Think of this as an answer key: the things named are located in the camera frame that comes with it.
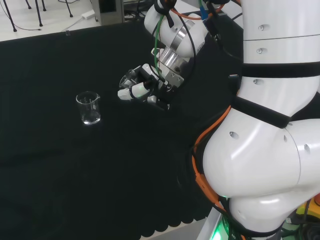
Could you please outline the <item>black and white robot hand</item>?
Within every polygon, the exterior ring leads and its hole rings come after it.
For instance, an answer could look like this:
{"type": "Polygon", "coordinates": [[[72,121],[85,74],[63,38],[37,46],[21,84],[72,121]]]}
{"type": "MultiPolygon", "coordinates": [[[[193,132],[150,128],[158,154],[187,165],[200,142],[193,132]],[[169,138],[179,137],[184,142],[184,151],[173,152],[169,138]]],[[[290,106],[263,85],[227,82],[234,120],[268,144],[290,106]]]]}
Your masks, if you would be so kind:
{"type": "Polygon", "coordinates": [[[122,77],[117,96],[122,101],[143,102],[167,111],[177,89],[145,63],[130,69],[122,77]]]}

